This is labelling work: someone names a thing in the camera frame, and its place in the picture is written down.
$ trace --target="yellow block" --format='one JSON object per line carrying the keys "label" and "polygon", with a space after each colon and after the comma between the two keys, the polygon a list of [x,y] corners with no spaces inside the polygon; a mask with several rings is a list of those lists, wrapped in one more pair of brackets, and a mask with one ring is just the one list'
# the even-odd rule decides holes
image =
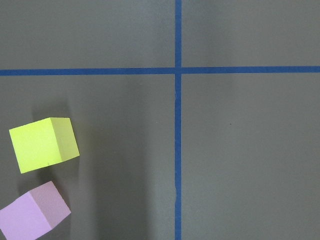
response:
{"label": "yellow block", "polygon": [[49,117],[9,133],[22,174],[80,155],[70,118]]}

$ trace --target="blue line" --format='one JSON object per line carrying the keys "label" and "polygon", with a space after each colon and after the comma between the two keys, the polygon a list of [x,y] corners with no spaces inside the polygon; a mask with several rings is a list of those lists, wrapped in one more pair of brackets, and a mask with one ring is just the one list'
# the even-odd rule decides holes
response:
{"label": "blue line", "polygon": [[175,177],[175,240],[182,239],[182,168],[181,168],[181,74],[175,75],[174,103],[174,177]]}
{"label": "blue line", "polygon": [[320,66],[217,66],[182,67],[182,74],[320,73]]}
{"label": "blue line", "polygon": [[65,68],[65,69],[5,69],[0,76],[46,76],[46,75],[142,75],[175,74],[174,67],[151,68]]}
{"label": "blue line", "polygon": [[175,103],[174,103],[174,238],[182,239],[182,169],[181,169],[181,67],[182,0],[175,0]]}

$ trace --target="horizontal blue line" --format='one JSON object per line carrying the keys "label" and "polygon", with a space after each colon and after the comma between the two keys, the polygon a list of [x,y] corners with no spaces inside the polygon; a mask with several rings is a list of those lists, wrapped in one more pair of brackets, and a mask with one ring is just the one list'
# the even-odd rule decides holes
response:
{"label": "horizontal blue line", "polygon": [[182,67],[181,74],[320,73],[320,66],[217,66]]}
{"label": "horizontal blue line", "polygon": [[6,69],[0,76],[46,76],[46,75],[142,75],[175,74],[174,67],[150,68],[65,68],[65,69]]}
{"label": "horizontal blue line", "polygon": [[320,73],[320,66],[0,69],[0,76]]}

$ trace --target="block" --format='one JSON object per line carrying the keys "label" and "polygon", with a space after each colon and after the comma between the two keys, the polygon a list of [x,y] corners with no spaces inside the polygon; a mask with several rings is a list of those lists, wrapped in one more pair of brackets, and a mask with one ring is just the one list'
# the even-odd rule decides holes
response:
{"label": "block", "polygon": [[70,213],[55,185],[49,181],[0,210],[0,229],[7,240],[35,240]]}
{"label": "block", "polygon": [[49,117],[15,127],[9,133],[22,174],[80,155],[67,117]]}

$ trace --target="purple cube face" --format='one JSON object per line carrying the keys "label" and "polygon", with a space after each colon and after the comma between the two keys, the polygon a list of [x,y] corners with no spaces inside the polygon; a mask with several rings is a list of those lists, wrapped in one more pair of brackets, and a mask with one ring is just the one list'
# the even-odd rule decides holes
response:
{"label": "purple cube face", "polygon": [[35,240],[52,230],[70,213],[50,181],[0,210],[0,229],[7,240]]}

